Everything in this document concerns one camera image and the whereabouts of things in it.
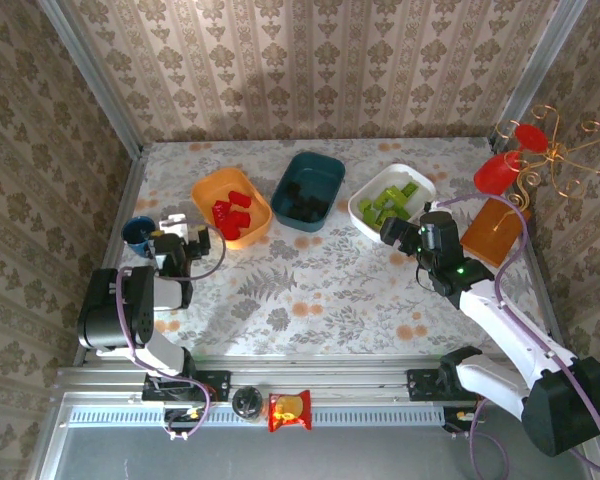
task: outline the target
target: gold wire decoration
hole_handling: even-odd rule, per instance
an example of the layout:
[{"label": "gold wire decoration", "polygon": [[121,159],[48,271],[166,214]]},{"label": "gold wire decoration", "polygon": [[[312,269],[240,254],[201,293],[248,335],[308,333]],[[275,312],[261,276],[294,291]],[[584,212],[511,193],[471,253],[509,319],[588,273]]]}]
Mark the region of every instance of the gold wire decoration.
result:
[{"label": "gold wire decoration", "polygon": [[[600,122],[594,120],[585,120],[580,123],[579,128],[582,133],[589,138],[589,140],[576,147],[567,147],[564,143],[558,140],[558,129],[560,126],[560,114],[558,111],[549,105],[535,105],[531,109],[531,114],[537,120],[549,120],[551,117],[554,119],[553,131],[548,140],[548,147],[544,152],[531,152],[528,150],[512,150],[505,153],[504,162],[511,170],[518,172],[516,178],[516,186],[518,191],[508,195],[508,200],[518,207],[521,211],[529,207],[531,198],[527,187],[537,187],[540,184],[541,177],[538,170],[545,165],[549,165],[549,177],[551,184],[555,188],[556,192],[565,198],[581,199],[584,197],[585,188],[580,180],[577,178],[570,178],[566,182],[560,184],[558,182],[558,172],[563,167],[569,165],[576,167],[580,170],[600,175],[600,168],[593,168],[587,165],[582,165],[569,158],[569,154],[589,148],[593,145],[600,143]],[[520,123],[515,120],[507,120],[498,123],[496,125],[496,132],[500,137],[505,140],[509,140],[511,135]],[[513,211],[507,212],[507,215],[513,214]]]}]

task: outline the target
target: damask wallpaper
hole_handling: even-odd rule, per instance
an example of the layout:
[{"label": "damask wallpaper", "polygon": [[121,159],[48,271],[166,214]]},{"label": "damask wallpaper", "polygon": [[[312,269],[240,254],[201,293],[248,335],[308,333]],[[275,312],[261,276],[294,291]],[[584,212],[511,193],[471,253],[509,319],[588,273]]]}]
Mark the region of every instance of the damask wallpaper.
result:
[{"label": "damask wallpaper", "polygon": [[144,142],[486,136],[557,0],[64,0]]},{"label": "damask wallpaper", "polygon": [[[600,122],[600,2],[588,2],[533,103],[558,108],[560,138],[570,146],[586,141],[580,122]],[[571,160],[600,168],[600,143]],[[547,183],[539,188],[535,247],[569,343],[600,360],[600,175],[565,169],[558,178],[564,184],[574,174],[584,188],[582,200],[565,199]]]},{"label": "damask wallpaper", "polygon": [[128,169],[36,3],[0,0],[0,479],[24,478]]}]

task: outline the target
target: table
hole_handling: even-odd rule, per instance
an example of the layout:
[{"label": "table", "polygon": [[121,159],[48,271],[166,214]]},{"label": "table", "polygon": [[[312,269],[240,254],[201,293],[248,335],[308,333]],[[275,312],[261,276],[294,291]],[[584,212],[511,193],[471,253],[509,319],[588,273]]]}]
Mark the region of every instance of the table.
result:
[{"label": "table", "polygon": [[[347,212],[351,195],[391,163],[425,174],[438,199],[475,192],[473,173],[491,156],[484,138],[155,144],[143,157],[146,170],[134,214],[157,223],[182,212],[201,221],[191,187],[229,166],[242,169],[269,200],[291,158],[302,151],[338,158],[347,170],[325,226],[307,234],[274,219],[264,238],[229,251],[218,272],[195,283],[189,309],[156,313],[156,328],[203,356],[422,356],[469,344],[499,353],[477,324],[416,283],[414,260],[373,243]],[[461,234],[483,203],[454,205]],[[209,269],[219,251],[213,240],[211,254],[192,274]],[[130,266],[146,262],[129,249],[121,260]],[[524,260],[508,270],[503,285],[521,310],[543,321]]]}]

